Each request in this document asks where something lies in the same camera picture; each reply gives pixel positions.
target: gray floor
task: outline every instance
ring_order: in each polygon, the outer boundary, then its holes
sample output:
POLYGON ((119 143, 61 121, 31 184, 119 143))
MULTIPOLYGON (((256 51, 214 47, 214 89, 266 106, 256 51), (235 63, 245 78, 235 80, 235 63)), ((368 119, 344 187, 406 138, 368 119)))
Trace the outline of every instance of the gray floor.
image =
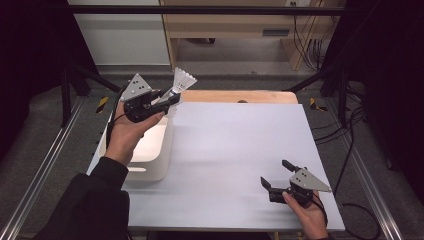
MULTIPOLYGON (((199 82, 193 89, 286 89, 307 76, 313 70, 303 66, 301 71, 290 70, 287 58, 278 40, 225 40, 217 39, 211 45, 205 39, 187 39, 181 42, 177 65, 194 74, 199 82)), ((156 71, 142 74, 152 87, 165 87, 172 83, 170 71, 156 71)), ((130 75, 114 72, 106 78, 124 84, 130 75)), ((78 172, 85 172, 96 149, 96 141, 106 124, 111 111, 109 100, 102 113, 95 113, 103 96, 113 98, 114 94, 104 87, 90 82, 93 87, 90 97, 85 98, 82 113, 72 129, 61 154, 53 165, 48 178, 34 202, 19 238, 37 232, 47 221, 66 184, 78 172)), ((317 82, 298 92, 299 103, 305 113, 315 138, 325 136, 337 128, 331 111, 310 108, 310 98, 315 98, 318 106, 331 107, 334 98, 321 98, 317 82)), ((51 143, 59 131, 61 121, 60 89, 55 88, 35 97, 31 102, 31 113, 15 141, 13 148, 0 165, 0 228, 3 228, 19 205, 32 178, 47 154, 51 143)), ((359 104, 349 98, 348 107, 354 109, 359 104)), ((404 239, 424 239, 424 209, 415 197, 401 172, 388 170, 384 154, 375 140, 366 121, 354 126, 355 147, 368 167, 372 178, 384 198, 404 239)), ((337 181, 347 149, 343 137, 317 145, 321 160, 332 187, 337 181)), ((336 199, 340 203, 356 203, 372 209, 361 180, 351 159, 343 175, 336 199)), ((358 208, 344 207, 341 210, 343 221, 352 232, 372 237, 376 232, 373 220, 358 208)), ((282 233, 282 239, 297 239, 290 233, 282 233)), ((335 233, 338 239, 356 239, 347 233, 335 233)))

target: black curtain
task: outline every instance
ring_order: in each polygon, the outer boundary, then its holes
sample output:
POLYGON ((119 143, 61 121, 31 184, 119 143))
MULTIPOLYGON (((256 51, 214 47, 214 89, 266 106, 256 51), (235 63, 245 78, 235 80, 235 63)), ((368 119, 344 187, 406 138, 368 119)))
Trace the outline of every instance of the black curtain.
MULTIPOLYGON (((0 161, 29 113, 31 98, 61 84, 66 66, 98 74, 74 15, 49 4, 66 0, 5 0, 0 7, 0 161)), ((85 83, 72 74, 71 82, 85 83)))
MULTIPOLYGON (((350 6, 374 4, 350 0, 350 6)), ((358 18, 342 17, 326 64, 337 59, 358 18)), ((424 1, 381 0, 360 30, 345 62, 348 81, 362 82, 364 107, 388 167, 401 170, 424 202, 424 1)))

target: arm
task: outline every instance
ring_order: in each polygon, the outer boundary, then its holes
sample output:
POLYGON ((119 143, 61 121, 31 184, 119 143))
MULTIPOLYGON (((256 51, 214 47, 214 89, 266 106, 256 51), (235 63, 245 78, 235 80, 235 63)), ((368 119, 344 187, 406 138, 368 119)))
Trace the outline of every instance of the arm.
MULTIPOLYGON (((118 105, 115 119, 123 113, 118 105)), ((115 122, 105 156, 90 176, 75 176, 46 226, 34 239, 126 239, 129 196, 121 191, 127 164, 144 133, 163 117, 158 113, 132 123, 125 116, 115 122)))
MULTIPOLYGON (((318 201, 318 193, 315 192, 314 200, 318 201)), ((283 192, 284 200, 287 205, 299 218, 303 231, 308 239, 330 239, 325 225, 324 214, 322 211, 311 204, 308 208, 303 208, 299 203, 287 192, 283 192)))

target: black metal pole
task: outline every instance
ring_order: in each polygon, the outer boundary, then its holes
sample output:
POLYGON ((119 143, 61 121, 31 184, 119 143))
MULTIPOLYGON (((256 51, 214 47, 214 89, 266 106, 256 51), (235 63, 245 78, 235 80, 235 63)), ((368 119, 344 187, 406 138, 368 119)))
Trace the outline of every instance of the black metal pole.
POLYGON ((68 10, 74 14, 216 14, 216 15, 297 15, 342 16, 361 9, 343 7, 259 7, 259 6, 141 6, 141 5, 46 5, 44 8, 68 10))

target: black sleeve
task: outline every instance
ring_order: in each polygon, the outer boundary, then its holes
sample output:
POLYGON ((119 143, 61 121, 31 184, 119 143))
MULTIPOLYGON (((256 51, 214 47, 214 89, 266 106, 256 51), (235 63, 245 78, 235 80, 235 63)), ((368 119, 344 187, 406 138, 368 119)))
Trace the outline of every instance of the black sleeve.
POLYGON ((127 174, 124 165, 100 158, 90 176, 72 179, 34 239, 126 239, 130 200, 120 189, 127 174))

